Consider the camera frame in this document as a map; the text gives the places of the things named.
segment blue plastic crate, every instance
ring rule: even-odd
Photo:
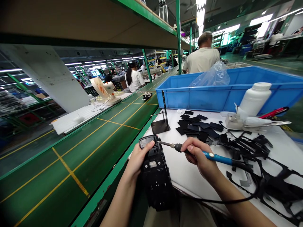
[[[247,89],[254,83],[271,83],[271,96],[259,112],[265,114],[274,109],[292,107],[303,96],[303,78],[261,67],[244,67],[227,70],[229,85],[187,87],[201,73],[183,74],[168,77],[156,88],[159,106],[169,109],[190,109],[202,111],[235,111],[234,102],[240,105]]]

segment white t-shirt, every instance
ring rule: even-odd
[[[278,34],[275,34],[275,35],[272,35],[271,38],[270,38],[270,43],[269,45],[270,46],[273,46],[276,44],[277,40],[282,38],[283,37],[283,34],[281,33],[278,33]]]
[[[125,77],[126,85],[127,85],[127,87],[129,87],[129,90],[131,92],[135,92],[136,90],[141,88],[143,85],[145,85],[144,79],[141,76],[141,73],[139,73],[138,71],[132,70],[132,82],[130,85],[128,85],[128,83],[127,83],[126,74],[124,75],[124,77]]]
[[[188,70],[188,73],[205,72],[217,61],[220,61],[220,53],[217,49],[200,48],[187,57],[183,70]]]
[[[146,69],[146,66],[142,65],[142,66],[141,66],[141,70],[142,70],[142,72],[144,72],[144,71],[145,71],[145,69]]]

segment green conveyor belt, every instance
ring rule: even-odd
[[[104,181],[150,115],[155,88],[176,68],[100,114],[0,180],[0,210],[9,226],[68,226]]]

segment white fan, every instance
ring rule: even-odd
[[[120,102],[122,99],[121,97],[116,97],[114,94],[114,85],[112,82],[103,83],[102,80],[100,80],[99,77],[95,77],[91,79],[92,86],[96,90],[96,92],[103,98],[110,99],[106,102],[108,105],[114,105],[118,102]]]

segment hand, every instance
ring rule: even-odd
[[[189,137],[182,145],[181,151],[188,150],[192,155],[185,154],[186,159],[198,166],[200,174],[212,185],[215,186],[220,181],[223,174],[219,170],[215,161],[208,160],[202,151],[213,153],[210,146],[197,139]]]
[[[124,174],[126,174],[128,177],[133,178],[137,177],[140,173],[140,167],[143,164],[144,157],[146,153],[155,145],[155,141],[149,142],[144,149],[142,150],[137,143],[135,145],[135,148],[132,152],[132,155],[130,156],[130,159],[128,161],[128,164],[126,166],[126,169],[124,171]]]

